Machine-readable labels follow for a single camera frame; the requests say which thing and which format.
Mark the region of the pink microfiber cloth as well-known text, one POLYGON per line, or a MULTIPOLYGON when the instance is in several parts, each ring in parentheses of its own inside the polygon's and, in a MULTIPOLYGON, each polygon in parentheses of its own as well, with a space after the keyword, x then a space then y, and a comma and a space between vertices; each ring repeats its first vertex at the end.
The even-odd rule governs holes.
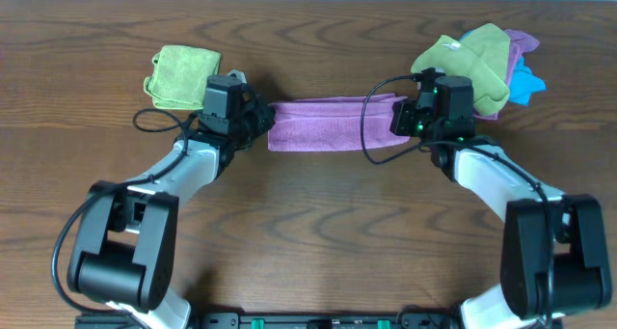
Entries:
POLYGON ((275 125, 268 132, 269 151, 359 151, 404 144, 407 136, 389 131, 394 93, 322 97, 275 102, 275 125))

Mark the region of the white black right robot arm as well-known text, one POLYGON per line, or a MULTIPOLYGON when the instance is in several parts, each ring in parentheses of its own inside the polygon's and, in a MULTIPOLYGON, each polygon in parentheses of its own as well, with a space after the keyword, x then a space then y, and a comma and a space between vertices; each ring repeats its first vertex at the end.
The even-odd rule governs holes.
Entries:
POLYGON ((393 107, 390 130, 412 136, 452 181, 504 223, 497 286, 465 300, 460 328, 549 328, 561 317, 608 306, 612 282, 599 202, 542 183, 475 132, 470 113, 415 101, 393 107))

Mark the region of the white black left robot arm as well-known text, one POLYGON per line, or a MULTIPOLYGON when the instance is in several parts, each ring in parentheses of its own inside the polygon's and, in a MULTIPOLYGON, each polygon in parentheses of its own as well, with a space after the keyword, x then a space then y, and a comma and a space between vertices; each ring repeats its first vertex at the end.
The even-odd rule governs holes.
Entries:
POLYGON ((171 151, 147 171, 95 183, 63 228, 78 228, 69 290, 142 328, 188 327, 191 305, 170 287, 178 213, 274 124, 274 108, 257 99, 227 112, 192 112, 175 120, 171 151))

